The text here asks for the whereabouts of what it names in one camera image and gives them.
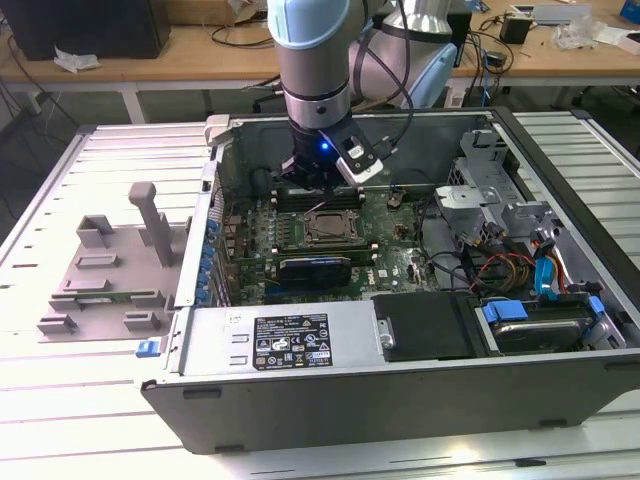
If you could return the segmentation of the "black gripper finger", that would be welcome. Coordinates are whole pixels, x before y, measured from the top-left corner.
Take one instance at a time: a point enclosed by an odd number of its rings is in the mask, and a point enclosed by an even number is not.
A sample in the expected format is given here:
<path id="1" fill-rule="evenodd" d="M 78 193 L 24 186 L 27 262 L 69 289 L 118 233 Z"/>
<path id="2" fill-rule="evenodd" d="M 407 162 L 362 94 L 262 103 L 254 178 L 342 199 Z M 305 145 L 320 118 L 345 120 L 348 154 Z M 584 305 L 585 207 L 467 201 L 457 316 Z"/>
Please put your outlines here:
<path id="1" fill-rule="evenodd" d="M 326 201 L 335 197 L 335 164 L 332 160 L 292 155 L 281 164 L 281 177 L 306 191 L 321 192 Z"/>

